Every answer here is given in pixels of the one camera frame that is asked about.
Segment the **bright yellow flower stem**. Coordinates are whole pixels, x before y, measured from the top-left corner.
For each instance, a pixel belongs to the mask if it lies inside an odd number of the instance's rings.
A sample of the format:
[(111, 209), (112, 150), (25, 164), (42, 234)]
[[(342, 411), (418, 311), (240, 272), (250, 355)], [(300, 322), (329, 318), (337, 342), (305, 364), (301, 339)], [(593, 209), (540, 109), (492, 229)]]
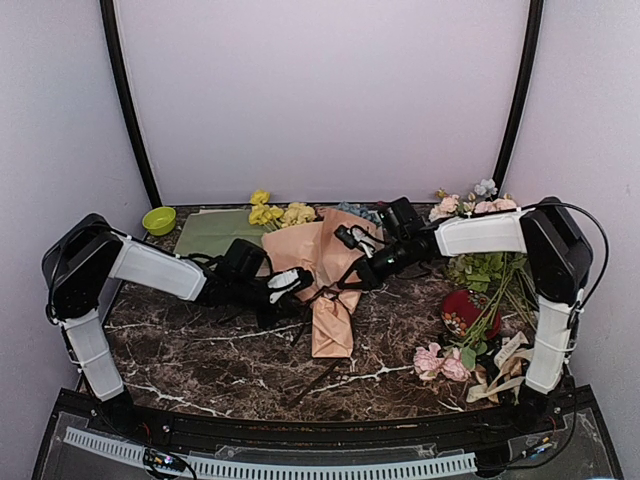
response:
[(250, 225), (263, 226), (270, 230), (281, 228), (281, 218), (284, 210), (277, 205), (270, 205), (271, 194), (265, 190), (256, 190), (252, 193), (249, 203), (251, 211), (248, 216)]

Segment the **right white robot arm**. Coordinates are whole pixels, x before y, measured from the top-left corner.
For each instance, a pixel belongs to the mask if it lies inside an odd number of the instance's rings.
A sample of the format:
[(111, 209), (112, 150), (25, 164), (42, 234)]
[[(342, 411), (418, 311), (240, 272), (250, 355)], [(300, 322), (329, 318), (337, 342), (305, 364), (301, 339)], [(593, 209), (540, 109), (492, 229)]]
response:
[(546, 197), (523, 208), (426, 223), (410, 201), (401, 197), (379, 211), (391, 242), (355, 260), (337, 285), (342, 290), (375, 290), (409, 266), (442, 257), (495, 252), (526, 255), (539, 316), (525, 384), (548, 394), (561, 379), (579, 315), (596, 287), (589, 279), (593, 249), (571, 215), (574, 209)]

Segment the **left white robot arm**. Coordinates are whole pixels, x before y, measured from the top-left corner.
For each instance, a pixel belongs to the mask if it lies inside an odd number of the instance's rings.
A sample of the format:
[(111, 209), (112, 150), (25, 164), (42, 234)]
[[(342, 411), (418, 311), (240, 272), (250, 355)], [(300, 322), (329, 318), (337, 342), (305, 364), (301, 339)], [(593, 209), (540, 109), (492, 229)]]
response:
[(146, 286), (206, 307), (234, 305), (255, 313), (268, 328), (297, 312), (297, 293), (310, 287), (310, 271), (277, 272), (261, 247), (234, 240), (219, 256), (171, 254), (112, 228), (96, 213), (87, 215), (43, 256), (48, 288), (45, 312), (61, 327), (70, 357), (101, 402), (103, 421), (120, 436), (141, 427), (140, 412), (119, 398), (125, 385), (115, 365), (99, 314), (99, 298), (109, 279)]

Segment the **blue fake flower stem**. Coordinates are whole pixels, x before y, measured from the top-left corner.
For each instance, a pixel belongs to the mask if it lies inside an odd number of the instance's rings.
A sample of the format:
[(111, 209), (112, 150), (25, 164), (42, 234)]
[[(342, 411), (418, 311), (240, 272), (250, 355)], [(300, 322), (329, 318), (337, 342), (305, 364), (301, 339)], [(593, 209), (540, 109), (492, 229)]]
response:
[(381, 219), (375, 210), (372, 210), (362, 204), (355, 204), (350, 202), (340, 202), (335, 206), (336, 210), (346, 212), (360, 218), (366, 219), (375, 225), (381, 225)]

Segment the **pale yellow flower stem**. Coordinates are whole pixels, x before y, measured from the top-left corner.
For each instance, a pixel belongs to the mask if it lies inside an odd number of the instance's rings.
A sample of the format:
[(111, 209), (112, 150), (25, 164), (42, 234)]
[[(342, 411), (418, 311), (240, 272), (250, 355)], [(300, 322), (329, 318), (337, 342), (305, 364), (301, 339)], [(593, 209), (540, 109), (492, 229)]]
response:
[(316, 217), (316, 211), (312, 206), (302, 202), (292, 202), (280, 217), (280, 226), (288, 228), (303, 225), (314, 222)]

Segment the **dark brown ribbon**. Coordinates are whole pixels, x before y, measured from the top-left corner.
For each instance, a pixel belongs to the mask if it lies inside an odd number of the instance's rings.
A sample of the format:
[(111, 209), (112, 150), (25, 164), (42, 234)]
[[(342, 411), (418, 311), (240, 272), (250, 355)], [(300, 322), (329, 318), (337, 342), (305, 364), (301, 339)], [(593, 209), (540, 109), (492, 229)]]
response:
[(326, 379), (354, 350), (355, 327), (353, 313), (360, 294), (338, 291), (332, 286), (322, 287), (303, 304), (302, 323), (290, 346), (294, 348), (310, 325), (311, 357), (332, 359), (329, 366), (302, 391), (287, 402), (288, 407), (298, 405), (319, 383)]

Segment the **beige wrapping paper sheet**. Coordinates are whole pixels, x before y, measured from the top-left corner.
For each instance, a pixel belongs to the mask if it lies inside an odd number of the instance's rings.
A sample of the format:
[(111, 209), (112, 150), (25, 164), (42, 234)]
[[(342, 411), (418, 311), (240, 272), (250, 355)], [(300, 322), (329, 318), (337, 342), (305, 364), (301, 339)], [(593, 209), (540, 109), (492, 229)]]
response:
[(275, 270), (302, 267), (313, 275), (312, 285), (297, 297), (310, 303), (314, 358), (348, 358), (354, 348), (351, 315), (361, 292), (342, 291), (337, 282), (362, 252), (348, 248), (335, 236), (341, 225), (358, 226), (378, 239), (383, 238), (375, 223), (334, 208), (326, 209), (320, 222), (287, 227), (262, 238)]

